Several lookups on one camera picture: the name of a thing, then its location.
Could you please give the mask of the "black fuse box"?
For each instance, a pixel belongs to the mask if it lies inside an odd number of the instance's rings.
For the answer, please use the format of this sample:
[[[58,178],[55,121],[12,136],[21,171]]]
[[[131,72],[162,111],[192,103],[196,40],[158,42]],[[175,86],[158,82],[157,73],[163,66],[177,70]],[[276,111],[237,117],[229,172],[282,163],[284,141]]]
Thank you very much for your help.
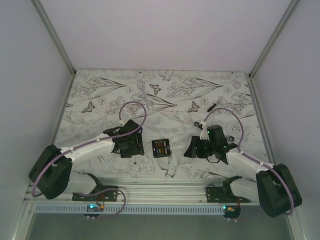
[[[154,158],[165,158],[171,156],[170,142],[169,139],[158,139],[153,140],[152,154]]]

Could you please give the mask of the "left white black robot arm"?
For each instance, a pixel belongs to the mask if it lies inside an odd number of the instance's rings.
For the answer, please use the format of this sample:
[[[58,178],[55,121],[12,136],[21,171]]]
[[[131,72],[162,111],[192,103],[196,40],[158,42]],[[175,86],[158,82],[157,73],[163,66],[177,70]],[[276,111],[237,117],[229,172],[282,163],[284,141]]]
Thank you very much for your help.
[[[47,146],[28,174],[33,190],[39,190],[48,200],[62,193],[98,200],[104,189],[100,180],[92,173],[75,172],[75,168],[104,155],[118,154],[121,158],[143,155],[142,131],[142,126],[130,119],[123,126],[106,129],[75,146]]]

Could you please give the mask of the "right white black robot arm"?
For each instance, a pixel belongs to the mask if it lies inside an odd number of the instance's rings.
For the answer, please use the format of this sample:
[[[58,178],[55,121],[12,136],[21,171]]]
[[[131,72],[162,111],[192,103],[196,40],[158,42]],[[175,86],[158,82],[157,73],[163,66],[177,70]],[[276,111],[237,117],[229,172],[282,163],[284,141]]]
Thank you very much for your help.
[[[218,163],[234,166],[248,176],[236,175],[225,179],[220,187],[207,187],[208,202],[245,200],[259,204],[272,218],[302,205],[303,199],[286,165],[264,163],[240,151],[237,144],[228,142],[220,125],[206,127],[202,123],[201,128],[200,136],[192,136],[184,156],[215,157]]]

